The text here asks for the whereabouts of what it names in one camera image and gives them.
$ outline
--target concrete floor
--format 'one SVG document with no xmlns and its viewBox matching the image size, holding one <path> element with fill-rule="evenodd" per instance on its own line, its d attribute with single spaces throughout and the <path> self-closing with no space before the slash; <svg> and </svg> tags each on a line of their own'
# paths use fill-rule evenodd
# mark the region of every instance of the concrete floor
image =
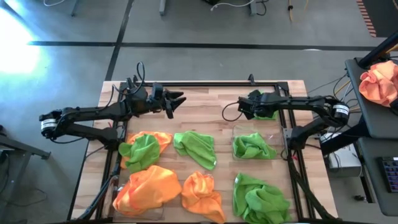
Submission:
<svg viewBox="0 0 398 224">
<path fill-rule="evenodd" d="M 45 7 L 42 1 L 6 1 L 24 19 L 17 22 L 0 9 L 0 124 L 10 137 L 51 151 L 49 160 L 33 157 L 17 201 L 48 199 L 29 207 L 9 206 L 7 219 L 29 223 L 61 222 L 67 217 L 87 141 L 58 145 L 40 134 L 40 114 L 66 106 L 93 106 L 99 98 L 113 47 L 26 46 L 29 40 L 115 42 L 127 0 L 81 0 L 70 17 L 74 1 Z M 135 1 L 124 42 L 191 42 L 213 44 L 376 46 L 383 39 L 369 35 L 355 0 L 294 2 L 290 23 L 286 2 L 270 0 L 265 16 L 250 17 L 247 8 L 210 7 L 199 0 L 168 0 L 159 16 L 159 1 Z M 122 47 L 112 80 L 146 65 L 148 80 L 305 80 L 308 90 L 345 74 L 344 61 L 362 51 L 167 49 Z M 329 95 L 333 85 L 313 95 Z M 377 204 L 355 202 L 363 194 L 359 179 L 330 179 L 339 216 L 344 220 L 397 223 L 385 217 Z"/>
</svg>

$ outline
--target orange towel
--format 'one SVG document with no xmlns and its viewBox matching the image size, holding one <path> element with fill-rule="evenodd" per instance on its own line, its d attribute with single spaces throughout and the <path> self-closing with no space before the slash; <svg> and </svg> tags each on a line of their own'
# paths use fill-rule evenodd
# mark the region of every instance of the orange towel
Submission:
<svg viewBox="0 0 398 224">
<path fill-rule="evenodd" d="M 359 92 L 368 100 L 390 107 L 397 98 L 398 65 L 393 61 L 381 62 L 361 75 Z"/>
<path fill-rule="evenodd" d="M 185 181 L 182 189 L 182 206 L 188 211 L 204 215 L 217 223 L 225 222 L 221 209 L 221 195 L 214 192 L 214 179 L 196 171 Z"/>
<path fill-rule="evenodd" d="M 150 166 L 130 175 L 129 182 L 118 193 L 113 207 L 123 215 L 133 217 L 150 208 L 159 208 L 181 192 L 175 172 Z"/>
<path fill-rule="evenodd" d="M 157 131 L 141 131 L 138 134 L 128 134 L 126 143 L 134 144 L 136 139 L 138 137 L 143 136 L 144 134 L 151 134 L 151 135 L 155 136 L 155 138 L 157 139 L 157 141 L 159 142 L 159 145 L 160 145 L 160 153 L 162 153 L 163 150 L 170 144 L 170 142 L 172 142 L 172 138 L 173 138 L 173 136 L 169 133 L 162 133 L 162 132 L 157 132 Z M 120 167 L 122 169 L 127 169 L 125 163 L 129 159 L 130 158 L 125 157 L 125 156 L 122 157 L 122 160 L 120 163 Z"/>
</svg>

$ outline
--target green cloth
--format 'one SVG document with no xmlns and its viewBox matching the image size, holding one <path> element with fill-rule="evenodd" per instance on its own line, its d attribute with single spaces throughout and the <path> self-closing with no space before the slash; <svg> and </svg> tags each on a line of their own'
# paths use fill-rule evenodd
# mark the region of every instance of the green cloth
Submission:
<svg viewBox="0 0 398 224">
<path fill-rule="evenodd" d="M 235 178 L 233 212 L 248 223 L 280 224 L 290 221 L 290 202 L 262 180 L 239 173 Z"/>
<path fill-rule="evenodd" d="M 276 120 L 276 116 L 278 115 L 278 111 L 275 111 L 274 112 L 274 114 L 272 115 L 272 117 L 270 117 L 270 118 L 267 118 L 267 117 L 260 117 L 260 116 L 258 116 L 257 114 L 254 114 L 254 118 L 253 119 L 260 119 L 260 120 L 273 120 L 273 121 L 275 121 Z"/>
<path fill-rule="evenodd" d="M 194 131 L 174 134 L 174 148 L 181 156 L 189 155 L 208 170 L 216 166 L 214 138 Z"/>
<path fill-rule="evenodd" d="M 119 153 L 124 157 L 130 158 L 125 164 L 131 173 L 135 173 L 157 162 L 160 154 L 160 145 L 155 136 L 145 134 L 138 137 L 134 144 L 122 142 L 119 145 Z"/>
<path fill-rule="evenodd" d="M 241 159 L 273 159 L 277 154 L 259 133 L 235 137 L 233 148 L 234 155 Z"/>
</svg>

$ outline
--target metal frame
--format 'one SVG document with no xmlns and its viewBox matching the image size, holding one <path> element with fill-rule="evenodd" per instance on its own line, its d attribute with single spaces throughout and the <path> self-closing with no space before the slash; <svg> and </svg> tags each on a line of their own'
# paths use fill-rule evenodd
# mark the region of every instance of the metal frame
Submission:
<svg viewBox="0 0 398 224">
<path fill-rule="evenodd" d="M 222 82 L 222 81 L 220 81 L 220 82 L 163 82 L 163 83 L 160 82 L 160 83 L 164 87 L 168 87 L 168 86 L 270 86 L 270 87 L 274 87 L 275 91 L 279 95 L 281 93 L 283 93 L 284 95 L 289 95 L 289 86 L 288 86 L 287 82 L 259 82 L 259 83 L 256 83 L 252 79 L 248 82 Z M 121 82 L 120 87 L 122 88 L 122 86 L 124 84 L 125 84 L 125 82 Z M 152 83 L 147 82 L 144 86 L 150 87 L 150 86 L 152 86 Z M 119 94 L 118 101 L 122 100 L 122 98 L 123 98 L 123 96 Z M 285 114 L 283 111 L 279 111 L 279 117 L 280 117 L 281 125 L 284 128 L 286 128 L 287 123 L 286 123 Z M 295 117 L 294 117 L 294 113 L 292 110 L 289 110 L 289 119 L 290 119 L 291 126 L 292 127 L 296 126 Z M 117 125 L 118 125 L 118 122 L 113 123 L 114 128 Z M 127 133 L 127 122 L 124 122 L 124 125 L 126 125 L 126 128 L 124 130 L 125 131 L 124 137 L 125 137 L 126 133 Z M 106 155 L 105 165 L 104 165 L 104 172 L 103 172 L 103 179 L 102 179 L 101 186 L 104 184 L 106 179 L 109 177 L 109 172 L 112 169 L 111 164 L 112 164 L 113 152 L 116 150 L 117 149 L 108 150 L 108 153 Z M 303 158 L 303 154 L 301 151 L 297 152 L 297 159 L 298 159 L 298 165 L 300 167 L 300 174 L 301 174 L 304 182 L 308 185 L 308 177 L 307 177 L 307 173 L 305 171 L 305 163 L 304 163 L 304 158 Z M 120 160 L 121 160 L 121 156 L 120 156 L 120 154 L 118 154 L 118 156 L 116 158 L 116 164 L 118 164 L 118 162 L 120 162 Z M 290 168 L 289 168 L 289 174 L 290 174 L 290 179 L 292 182 L 292 191 L 293 191 L 294 202 L 295 202 L 295 206 L 296 206 L 297 218 L 298 218 L 298 221 L 300 222 L 301 220 L 304 220 L 306 218 L 304 217 L 304 214 L 303 214 L 303 208 L 302 208 L 302 204 L 301 204 L 301 200 L 300 200 L 298 184 L 292 177 L 292 172 L 291 172 Z M 75 195 L 72 200 L 68 219 L 70 219 L 70 217 L 72 215 L 73 204 L 76 199 L 76 193 L 77 193 L 78 186 L 79 186 L 79 184 L 77 184 L 76 189 L 75 189 Z M 312 206 L 312 204 L 310 203 L 310 201 L 307 198 L 306 198 L 306 203 L 307 203 L 309 218 L 315 219 L 314 207 Z M 99 222 L 104 219 L 104 218 L 102 218 L 102 210 L 103 210 L 103 201 L 100 203 L 100 205 L 97 209 L 97 212 L 96 212 L 96 216 L 95 216 L 95 219 L 98 220 Z"/>
</svg>

